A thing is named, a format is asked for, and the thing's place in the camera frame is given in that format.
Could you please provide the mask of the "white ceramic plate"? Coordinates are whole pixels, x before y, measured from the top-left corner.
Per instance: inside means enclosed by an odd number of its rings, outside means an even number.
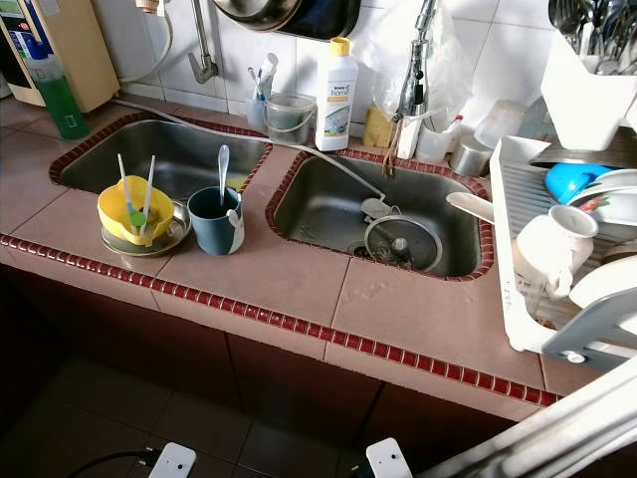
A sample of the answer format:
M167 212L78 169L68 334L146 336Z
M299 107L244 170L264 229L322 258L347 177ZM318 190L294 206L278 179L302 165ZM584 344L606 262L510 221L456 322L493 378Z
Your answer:
M599 223L602 237L618 242L637 240L637 168L600 174L568 205L587 211Z

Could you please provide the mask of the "stainless steel dish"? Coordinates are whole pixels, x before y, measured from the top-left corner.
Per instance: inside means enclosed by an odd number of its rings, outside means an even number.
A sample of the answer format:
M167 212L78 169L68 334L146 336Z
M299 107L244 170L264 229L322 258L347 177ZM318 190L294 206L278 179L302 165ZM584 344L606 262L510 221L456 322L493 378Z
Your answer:
M118 238L102 227L100 229L102 241L105 246L115 254L132 256L132 258L154 258L167 254L169 250L181 245L188 233L191 231L191 224L188 223L186 205L183 203L173 203L174 213L169 223L167 231L162 235L156 236L150 246L137 246L133 243Z

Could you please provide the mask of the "white detergent bottle yellow cap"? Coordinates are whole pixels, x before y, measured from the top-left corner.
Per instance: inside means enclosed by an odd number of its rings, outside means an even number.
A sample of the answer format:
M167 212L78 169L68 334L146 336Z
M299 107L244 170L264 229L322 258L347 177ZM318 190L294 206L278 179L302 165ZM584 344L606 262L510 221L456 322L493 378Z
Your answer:
M321 63L321 72L315 145L321 151L345 149L349 142L349 125L359 74L358 61L351 55L349 38L331 38L328 56Z

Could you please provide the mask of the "white green chopstick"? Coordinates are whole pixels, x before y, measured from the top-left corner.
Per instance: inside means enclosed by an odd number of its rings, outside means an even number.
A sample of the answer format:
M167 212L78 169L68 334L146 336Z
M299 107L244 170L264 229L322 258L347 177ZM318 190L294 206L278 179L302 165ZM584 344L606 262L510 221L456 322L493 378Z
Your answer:
M153 174L155 167L156 155L152 155L150 157L149 168L147 169L147 177L146 177L146 188L144 191L144 203L142 203L141 210L141 224L139 227L139 232L145 233L147 228L147 223L149 223L149 209L151 204L151 196L153 196Z
M130 224L132 231L135 233L140 233L141 227L141 215L139 211L133 208L132 205L132 196L130 192L130 182L128 182L128 174L126 173L126 169L124 169L124 163L122 154L118 153L115 155L115 162L118 165L119 176L121 176L121 181L119 185L121 185L121 194L124 200L124 211L126 211L127 222Z

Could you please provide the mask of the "small steel cup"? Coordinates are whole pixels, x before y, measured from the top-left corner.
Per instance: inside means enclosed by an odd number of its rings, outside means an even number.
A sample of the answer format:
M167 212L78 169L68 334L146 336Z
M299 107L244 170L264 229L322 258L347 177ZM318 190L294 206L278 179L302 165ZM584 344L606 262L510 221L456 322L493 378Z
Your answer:
M449 160L452 172L460 176L484 177L490 173L491 156L495 153L491 147L483 145L472 133L458 137L455 150Z

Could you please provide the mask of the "clear plastic measuring cup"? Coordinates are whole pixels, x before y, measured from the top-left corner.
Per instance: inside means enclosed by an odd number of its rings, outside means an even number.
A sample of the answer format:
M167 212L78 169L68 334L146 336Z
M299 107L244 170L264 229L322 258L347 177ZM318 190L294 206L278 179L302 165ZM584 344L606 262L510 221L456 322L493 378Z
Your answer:
M314 139L316 100L295 93L273 93L265 101L267 134L277 144L307 145Z

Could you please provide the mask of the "round steel pan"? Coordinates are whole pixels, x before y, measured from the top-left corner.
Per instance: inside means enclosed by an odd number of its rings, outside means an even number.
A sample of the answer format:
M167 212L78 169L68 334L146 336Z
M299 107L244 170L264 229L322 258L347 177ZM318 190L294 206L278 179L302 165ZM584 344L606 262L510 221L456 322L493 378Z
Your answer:
M290 22L305 0L213 0L233 22L254 31L273 31Z

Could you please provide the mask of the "white plastic spoon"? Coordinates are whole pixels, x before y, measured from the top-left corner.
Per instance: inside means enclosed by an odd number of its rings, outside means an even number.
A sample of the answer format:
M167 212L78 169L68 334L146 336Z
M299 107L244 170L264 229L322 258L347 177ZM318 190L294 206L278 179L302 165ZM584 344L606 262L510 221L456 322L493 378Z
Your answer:
M218 172L218 203L220 206L226 205L227 179L229 172L229 147L220 145L217 155Z

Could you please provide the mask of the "yellow plastic bowl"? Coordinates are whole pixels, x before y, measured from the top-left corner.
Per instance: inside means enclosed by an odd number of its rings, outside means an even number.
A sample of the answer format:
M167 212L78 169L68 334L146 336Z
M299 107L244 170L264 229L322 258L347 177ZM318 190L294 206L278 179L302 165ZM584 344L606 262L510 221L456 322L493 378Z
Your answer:
M128 175L130 182L130 192L132 205L139 213L144 208L144 191L146 179L144 177ZM153 196L149 209L149 223L145 233L135 233L127 222L126 211L124 211L124 200L121 194L121 185L105 188L99 195L99 215L102 227L107 229L115 237L127 240L137 246L150 246L154 238L160 233L167 231L171 223L174 205L167 194L153 187Z

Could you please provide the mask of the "plain yellow sponge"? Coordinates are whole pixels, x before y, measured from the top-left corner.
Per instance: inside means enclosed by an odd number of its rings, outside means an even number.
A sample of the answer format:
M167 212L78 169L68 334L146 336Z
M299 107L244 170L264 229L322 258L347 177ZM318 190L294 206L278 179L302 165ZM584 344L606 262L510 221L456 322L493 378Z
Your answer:
M384 113L377 105L372 104L365 113L365 128L362 142L369 147L391 147L394 141L396 123L391 115Z

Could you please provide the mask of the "clear plastic tub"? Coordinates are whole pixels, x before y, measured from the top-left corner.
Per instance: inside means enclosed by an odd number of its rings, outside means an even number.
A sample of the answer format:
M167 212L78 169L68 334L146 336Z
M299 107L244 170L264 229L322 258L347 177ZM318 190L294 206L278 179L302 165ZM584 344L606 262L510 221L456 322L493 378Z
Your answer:
M474 141L496 149L502 137L514 135L522 126L527 108L520 102L496 100L473 133Z

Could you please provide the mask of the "steel cutlery bunch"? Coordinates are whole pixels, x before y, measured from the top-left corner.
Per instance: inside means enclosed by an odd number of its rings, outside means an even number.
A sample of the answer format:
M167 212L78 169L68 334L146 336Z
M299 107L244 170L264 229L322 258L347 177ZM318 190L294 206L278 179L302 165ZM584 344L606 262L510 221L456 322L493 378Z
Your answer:
M637 0L547 0L547 19L588 73L637 76Z

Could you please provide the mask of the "dark blue mug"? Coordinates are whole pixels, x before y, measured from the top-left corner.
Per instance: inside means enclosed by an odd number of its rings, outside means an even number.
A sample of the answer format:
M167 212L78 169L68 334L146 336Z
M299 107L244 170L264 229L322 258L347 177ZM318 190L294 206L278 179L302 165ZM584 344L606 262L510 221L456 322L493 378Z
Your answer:
M246 226L240 191L236 188L200 188L188 197L186 210L201 250L217 256L240 250Z

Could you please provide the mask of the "clear toothbrush cup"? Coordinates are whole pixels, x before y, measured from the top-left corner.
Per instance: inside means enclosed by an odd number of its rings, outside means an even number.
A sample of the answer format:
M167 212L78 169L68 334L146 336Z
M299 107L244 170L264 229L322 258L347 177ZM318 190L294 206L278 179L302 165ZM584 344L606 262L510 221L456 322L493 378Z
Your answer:
M260 133L265 133L267 129L267 99L260 93L246 102L247 120L249 120L249 129Z

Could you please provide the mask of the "chrome wall tap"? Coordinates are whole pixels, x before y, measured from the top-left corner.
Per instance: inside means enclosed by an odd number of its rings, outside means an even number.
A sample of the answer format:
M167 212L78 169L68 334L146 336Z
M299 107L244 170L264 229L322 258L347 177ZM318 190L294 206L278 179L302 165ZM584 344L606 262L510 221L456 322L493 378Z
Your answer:
M192 14L194 14L194 26L197 35L197 45L199 45L199 55L194 52L188 54L188 64L191 65L195 81L205 84L211 78L219 76L219 67L215 63L214 56L211 55L211 42L206 27L206 15L204 13L203 0L190 0Z

